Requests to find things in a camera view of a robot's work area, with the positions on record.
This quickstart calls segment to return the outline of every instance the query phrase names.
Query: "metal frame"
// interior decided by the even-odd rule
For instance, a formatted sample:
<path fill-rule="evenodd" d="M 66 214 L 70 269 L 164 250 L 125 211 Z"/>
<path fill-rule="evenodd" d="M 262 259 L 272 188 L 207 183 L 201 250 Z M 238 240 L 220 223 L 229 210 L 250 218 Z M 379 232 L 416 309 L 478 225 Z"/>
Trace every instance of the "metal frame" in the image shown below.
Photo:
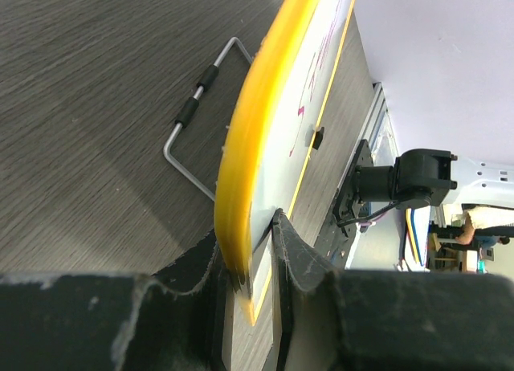
<path fill-rule="evenodd" d="M 222 49 L 222 51 L 219 53 L 218 58 L 214 61 L 213 65 L 216 67 L 219 67 L 223 60 L 228 55 L 228 52 L 230 49 L 236 45 L 237 48 L 241 51 L 241 53 L 244 55 L 245 59 L 248 61 L 249 64 L 252 63 L 253 59 L 248 53 L 247 49 L 243 46 L 239 38 L 233 37 L 231 38 L 225 45 L 225 47 Z M 203 86 L 198 86 L 196 92 L 193 94 L 193 98 L 196 100 L 200 100 L 200 97 L 202 96 L 203 92 L 205 91 L 205 88 Z M 210 198 L 212 201 L 214 201 L 214 193 L 212 193 L 205 185 L 203 185 L 200 180 L 198 180 L 188 169 L 184 167 L 174 156 L 171 155 L 171 147 L 173 146 L 173 143 L 177 140 L 178 134 L 180 134 L 180 131 L 183 129 L 183 125 L 181 123 L 176 123 L 175 127 L 173 128 L 173 131 L 169 135 L 168 140 L 166 141 L 163 153 L 166 160 L 176 169 L 180 174 L 182 174 L 185 178 L 187 178 L 193 185 L 195 185 L 197 188 L 199 188 L 208 198 Z"/>

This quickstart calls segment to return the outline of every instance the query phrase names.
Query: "black cable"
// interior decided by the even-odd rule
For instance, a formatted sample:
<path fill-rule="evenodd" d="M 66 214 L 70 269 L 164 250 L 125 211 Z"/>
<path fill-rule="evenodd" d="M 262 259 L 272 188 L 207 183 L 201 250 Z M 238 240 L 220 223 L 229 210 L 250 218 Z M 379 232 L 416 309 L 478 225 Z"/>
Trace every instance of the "black cable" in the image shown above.
<path fill-rule="evenodd" d="M 372 213 L 370 214 L 369 216 L 365 216 L 365 217 L 359 217 L 359 218 L 352 218 L 350 220 L 340 220 L 338 223 L 337 223 L 337 226 L 339 226 L 340 228 L 344 228 L 345 226 L 347 225 L 350 225 L 350 224 L 355 224 L 357 222 L 366 222 L 366 221 L 369 221 L 369 220 L 373 220 L 374 218 L 377 218 L 378 216 L 384 214 L 385 212 L 388 212 L 390 211 L 391 209 L 397 207 L 398 205 L 400 205 L 402 202 L 405 202 L 405 201 L 395 201 L 395 202 L 391 202 L 389 205 L 387 206 L 384 206 L 383 208 L 381 208 L 380 210 L 377 210 L 375 213 Z"/>

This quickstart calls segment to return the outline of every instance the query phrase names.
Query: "person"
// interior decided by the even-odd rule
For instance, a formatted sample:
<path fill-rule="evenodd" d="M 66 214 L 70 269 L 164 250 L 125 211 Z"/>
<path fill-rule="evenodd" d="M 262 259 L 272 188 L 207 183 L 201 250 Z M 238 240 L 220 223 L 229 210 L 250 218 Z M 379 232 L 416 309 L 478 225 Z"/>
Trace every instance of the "person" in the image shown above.
<path fill-rule="evenodd" d="M 481 231 L 480 235 L 484 236 L 489 233 L 494 233 L 496 230 L 498 233 L 499 229 L 511 230 L 512 227 L 509 224 L 514 223 L 514 210 L 508 209 L 496 209 L 490 206 L 475 206 L 472 209 L 464 212 L 465 219 L 463 224 L 463 233 L 456 238 L 458 244 L 468 245 L 476 235 L 476 231 Z"/>
<path fill-rule="evenodd" d="M 493 248 L 496 244 L 507 245 L 510 243 L 509 237 L 499 237 L 499 236 L 479 236 L 475 235 L 468 240 L 464 240 L 466 243 L 463 243 L 462 239 L 457 237 L 455 239 L 455 243 L 444 243 L 442 244 L 444 247 L 454 249 L 456 251 L 478 251 L 480 256 L 484 256 L 485 251 L 487 249 Z"/>

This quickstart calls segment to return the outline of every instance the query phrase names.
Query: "metal bracket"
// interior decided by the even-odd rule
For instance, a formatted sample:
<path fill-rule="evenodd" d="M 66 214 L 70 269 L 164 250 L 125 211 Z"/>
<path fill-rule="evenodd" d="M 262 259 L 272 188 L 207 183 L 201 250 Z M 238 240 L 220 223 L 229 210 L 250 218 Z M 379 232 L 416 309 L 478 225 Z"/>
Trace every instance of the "metal bracket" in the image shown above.
<path fill-rule="evenodd" d="M 241 41 L 233 37 L 231 38 L 219 53 L 218 58 L 211 64 L 203 74 L 203 77 L 197 83 L 197 90 L 187 101 L 181 112 L 178 114 L 177 119 L 175 120 L 175 127 L 173 131 L 169 135 L 168 140 L 166 141 L 163 149 L 164 157 L 166 160 L 176 169 L 180 174 L 182 174 L 185 178 L 187 178 L 193 185 L 199 188 L 208 198 L 214 201 L 214 194 L 203 185 L 188 169 L 184 167 L 175 157 L 171 155 L 171 147 L 173 143 L 177 140 L 178 134 L 180 131 L 187 127 L 187 125 L 193 119 L 194 112 L 198 108 L 200 97 L 204 92 L 206 92 L 212 83 L 215 81 L 218 76 L 218 69 L 221 65 L 222 61 L 226 58 L 230 49 L 236 45 L 237 48 L 243 53 L 245 59 L 249 64 L 252 63 L 253 59 L 248 53 L 247 49 L 243 46 Z"/>
<path fill-rule="evenodd" d="M 354 177 L 358 166 L 371 167 L 373 166 L 373 159 L 371 158 L 371 151 L 367 140 L 361 140 L 357 146 L 357 150 L 353 154 L 350 161 L 348 172 L 343 180 L 332 214 L 336 221 L 345 219 L 356 218 L 359 216 L 359 211 L 362 208 L 361 203 L 358 201 L 358 196 L 355 192 Z M 355 237 L 356 225 L 347 225 L 343 228 L 343 233 L 349 237 Z"/>

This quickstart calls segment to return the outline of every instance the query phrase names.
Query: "yellow board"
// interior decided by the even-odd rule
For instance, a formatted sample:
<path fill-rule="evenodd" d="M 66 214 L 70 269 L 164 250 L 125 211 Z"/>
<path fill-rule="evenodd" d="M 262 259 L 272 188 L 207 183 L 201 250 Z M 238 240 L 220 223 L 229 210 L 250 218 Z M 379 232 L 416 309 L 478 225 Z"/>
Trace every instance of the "yellow board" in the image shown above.
<path fill-rule="evenodd" d="M 319 1 L 284 1 L 248 72 L 230 123 L 218 174 L 214 228 L 226 266 L 241 283 L 249 278 L 251 271 L 251 201 L 264 145 L 284 85 Z M 351 1 L 317 124 L 320 123 L 335 75 L 354 1 Z M 307 162 L 308 155 L 296 185 L 288 216 L 296 200 Z M 271 274 L 267 277 L 266 287 L 270 278 Z M 252 324 L 259 314 L 262 301 L 263 297 L 256 300 L 258 306 L 255 313 L 251 296 L 246 300 L 247 306 L 243 303 L 243 309 L 247 310 L 247 316 Z"/>

